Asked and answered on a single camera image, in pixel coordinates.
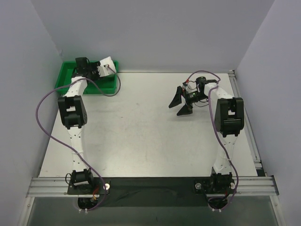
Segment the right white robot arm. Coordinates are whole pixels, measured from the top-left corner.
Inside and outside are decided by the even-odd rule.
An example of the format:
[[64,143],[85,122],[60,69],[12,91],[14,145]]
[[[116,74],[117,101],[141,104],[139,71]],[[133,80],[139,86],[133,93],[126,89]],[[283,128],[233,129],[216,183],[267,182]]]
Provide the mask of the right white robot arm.
[[207,100],[210,120],[218,142],[218,151],[212,168],[211,179],[208,181],[209,189],[219,193],[225,187],[233,189],[237,175],[232,156],[241,130],[244,128],[244,101],[234,97],[220,87],[221,78],[207,79],[200,76],[194,80],[196,87],[189,87],[190,79],[176,88],[169,108],[182,104],[177,116],[193,113],[193,104]]

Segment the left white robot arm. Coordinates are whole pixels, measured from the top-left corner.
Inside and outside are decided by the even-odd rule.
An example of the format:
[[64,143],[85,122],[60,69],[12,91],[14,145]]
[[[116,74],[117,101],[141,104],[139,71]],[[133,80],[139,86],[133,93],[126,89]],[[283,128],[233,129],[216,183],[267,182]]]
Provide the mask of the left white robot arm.
[[66,127],[72,153],[72,172],[70,186],[79,188],[89,194],[95,189],[95,180],[92,170],[84,163],[84,126],[87,124],[87,112],[82,95],[95,75],[95,71],[87,57],[75,59],[76,66],[71,76],[71,85],[66,94],[58,99],[58,107],[62,124]]

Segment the white towel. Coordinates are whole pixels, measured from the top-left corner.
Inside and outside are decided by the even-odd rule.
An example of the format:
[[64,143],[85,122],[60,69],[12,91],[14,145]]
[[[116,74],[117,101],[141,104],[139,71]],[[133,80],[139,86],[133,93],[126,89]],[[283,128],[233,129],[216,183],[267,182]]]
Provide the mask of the white towel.
[[110,56],[99,61],[99,65],[106,65],[106,64],[108,64],[111,67],[112,70],[115,70],[114,69],[114,63],[113,63],[112,58]]

